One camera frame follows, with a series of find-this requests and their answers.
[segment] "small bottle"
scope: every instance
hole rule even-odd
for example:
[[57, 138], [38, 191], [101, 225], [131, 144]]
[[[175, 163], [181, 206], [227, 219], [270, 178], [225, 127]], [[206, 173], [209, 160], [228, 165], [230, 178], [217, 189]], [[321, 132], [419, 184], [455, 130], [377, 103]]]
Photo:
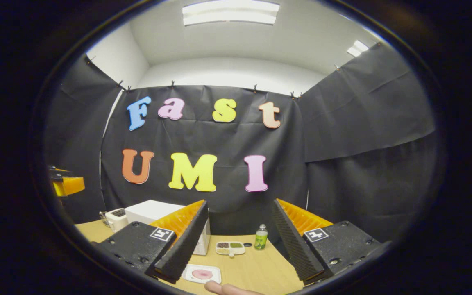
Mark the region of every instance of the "small bottle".
[[262, 224], [260, 225], [260, 228], [256, 232], [256, 242], [254, 243], [254, 248], [256, 250], [262, 250], [263, 248], [266, 247], [267, 243], [267, 229], [266, 225]]

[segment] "table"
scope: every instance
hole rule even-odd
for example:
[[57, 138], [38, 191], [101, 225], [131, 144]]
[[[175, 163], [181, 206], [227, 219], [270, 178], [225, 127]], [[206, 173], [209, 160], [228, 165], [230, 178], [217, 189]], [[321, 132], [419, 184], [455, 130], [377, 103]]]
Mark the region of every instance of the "table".
[[[113, 234], [112, 230], [105, 226], [101, 220], [75, 226], [89, 241], [98, 243]], [[269, 241], [263, 250], [245, 247], [245, 254], [235, 255], [234, 258], [215, 252], [215, 244], [219, 241], [240, 241], [254, 245], [254, 239], [255, 235], [211, 235], [207, 255], [192, 255], [189, 263], [218, 267], [221, 271], [221, 284], [233, 284], [242, 289], [268, 295], [287, 294], [300, 290], [303, 287], [303, 282], [298, 280], [294, 267]], [[213, 294], [205, 290], [203, 284], [190, 282], [183, 278], [178, 280], [176, 284], [160, 281], [194, 294]]]

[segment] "black cloth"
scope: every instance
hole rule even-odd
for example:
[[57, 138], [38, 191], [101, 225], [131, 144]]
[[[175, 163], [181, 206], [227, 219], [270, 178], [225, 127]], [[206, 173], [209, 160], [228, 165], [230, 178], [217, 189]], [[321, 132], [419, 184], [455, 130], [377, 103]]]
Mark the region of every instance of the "black cloth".
[[307, 163], [309, 211], [330, 222], [348, 220], [388, 241], [423, 209], [438, 151], [423, 138], [350, 157]]
[[105, 124], [120, 88], [82, 56], [67, 72], [48, 109], [45, 160], [84, 178], [85, 189], [69, 195], [64, 208], [75, 223], [90, 222], [105, 210], [99, 178]]
[[[152, 102], [143, 126], [129, 131], [127, 106], [149, 96]], [[168, 98], [185, 101], [182, 118], [176, 121], [158, 116]], [[236, 101], [236, 118], [230, 123], [212, 119], [218, 99]], [[277, 129], [267, 128], [258, 106], [273, 102], [280, 109]], [[300, 207], [306, 205], [307, 177], [304, 163], [302, 118], [294, 100], [286, 95], [224, 86], [160, 86], [124, 93], [116, 106], [102, 146], [102, 185], [107, 209], [128, 207], [145, 200], [188, 205], [205, 199], [209, 204], [211, 232], [215, 235], [253, 234], [266, 224], [269, 239], [279, 240], [272, 220], [275, 198]], [[149, 178], [134, 184], [122, 175], [123, 149], [134, 149], [138, 155], [133, 172], [141, 171], [141, 151], [155, 155], [150, 162]], [[186, 153], [194, 166], [199, 157], [211, 154], [214, 164], [215, 192], [195, 188], [172, 189], [174, 161], [172, 153]], [[249, 175], [243, 158], [264, 155], [264, 192], [247, 192]]]
[[379, 241], [409, 225], [438, 156], [428, 97], [412, 69], [375, 45], [298, 99], [309, 211], [349, 220]]
[[396, 146], [435, 129], [418, 78], [387, 45], [375, 45], [328, 75], [298, 106], [306, 162]]

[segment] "human hand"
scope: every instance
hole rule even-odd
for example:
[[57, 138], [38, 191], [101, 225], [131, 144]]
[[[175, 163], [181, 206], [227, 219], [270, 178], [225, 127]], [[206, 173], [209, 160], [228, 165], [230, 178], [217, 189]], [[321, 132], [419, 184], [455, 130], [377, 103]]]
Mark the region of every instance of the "human hand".
[[218, 295], [264, 295], [254, 291], [243, 290], [231, 284], [224, 284], [222, 286], [215, 281], [208, 281], [205, 284], [205, 289]]

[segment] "white wall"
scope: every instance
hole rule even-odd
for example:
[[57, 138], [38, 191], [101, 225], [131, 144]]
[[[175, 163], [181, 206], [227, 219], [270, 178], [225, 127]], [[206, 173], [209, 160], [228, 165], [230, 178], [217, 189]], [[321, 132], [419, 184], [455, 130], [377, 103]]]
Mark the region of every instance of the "white wall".
[[127, 23], [90, 48], [87, 53], [92, 62], [121, 86], [135, 88], [139, 79], [149, 68], [146, 58], [139, 49]]
[[198, 58], [151, 66], [136, 88], [175, 85], [210, 85], [254, 88], [290, 95], [309, 90], [322, 73], [273, 61], [251, 58]]

